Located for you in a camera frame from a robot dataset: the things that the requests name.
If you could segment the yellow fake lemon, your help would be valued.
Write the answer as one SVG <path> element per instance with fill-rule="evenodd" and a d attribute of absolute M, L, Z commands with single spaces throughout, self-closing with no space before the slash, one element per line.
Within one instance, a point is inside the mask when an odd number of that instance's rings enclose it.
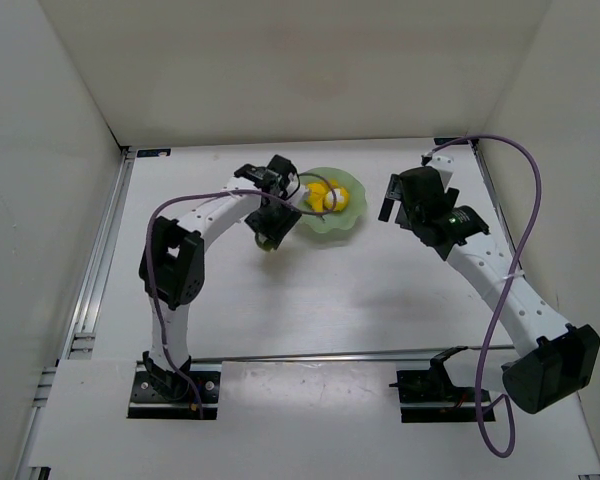
<path fill-rule="evenodd" d="M 338 184 L 329 181 L 311 182 L 306 185 L 308 189 L 307 203 L 316 213 L 324 213 L 333 207 L 333 192 Z"/>

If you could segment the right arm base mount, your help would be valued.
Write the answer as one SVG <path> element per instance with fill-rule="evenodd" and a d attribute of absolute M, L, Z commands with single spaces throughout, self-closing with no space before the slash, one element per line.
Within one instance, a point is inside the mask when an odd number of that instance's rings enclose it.
<path fill-rule="evenodd" d="M 452 380 L 446 369 L 449 360 L 462 354 L 469 358 L 477 348 L 452 347 L 443 351 L 416 352 L 398 356 L 396 378 L 389 384 L 398 393 L 402 424 L 474 423 L 476 392 L 474 361 L 460 380 Z"/>

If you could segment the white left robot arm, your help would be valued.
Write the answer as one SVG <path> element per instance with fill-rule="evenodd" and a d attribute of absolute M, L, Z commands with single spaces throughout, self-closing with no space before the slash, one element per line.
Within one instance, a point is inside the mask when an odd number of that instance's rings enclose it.
<path fill-rule="evenodd" d="M 240 221 L 259 248 L 277 249 L 301 218 L 305 193 L 298 174 L 258 167 L 236 173 L 217 193 L 177 197 L 151 215 L 139 275 L 152 310 L 152 345 L 142 361 L 166 401 L 202 405 L 201 387 L 190 376 L 187 329 L 190 304 L 205 281 L 206 250 Z"/>

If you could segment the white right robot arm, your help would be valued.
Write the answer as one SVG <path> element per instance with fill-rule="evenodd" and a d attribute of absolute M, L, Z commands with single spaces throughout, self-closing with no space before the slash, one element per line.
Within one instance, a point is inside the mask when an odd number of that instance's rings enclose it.
<path fill-rule="evenodd" d="M 536 414 L 585 388 L 592 377 L 600 336 L 576 327 L 550 307 L 523 275 L 510 272 L 489 226 L 449 185 L 453 161 L 436 156 L 426 165 L 391 176 L 379 213 L 395 221 L 461 274 L 509 335 L 516 358 L 484 371 L 489 389 Z"/>

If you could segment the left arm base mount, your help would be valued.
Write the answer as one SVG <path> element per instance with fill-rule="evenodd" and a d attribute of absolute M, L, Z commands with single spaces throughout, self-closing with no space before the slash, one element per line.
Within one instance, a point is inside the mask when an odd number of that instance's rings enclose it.
<path fill-rule="evenodd" d="M 175 382 L 160 381 L 142 362 L 136 364 L 129 395 L 127 417 L 150 420 L 212 421 L 217 419 L 221 389 L 222 365 L 197 363 L 189 370 L 196 385 L 202 409 L 189 383 L 175 375 Z"/>

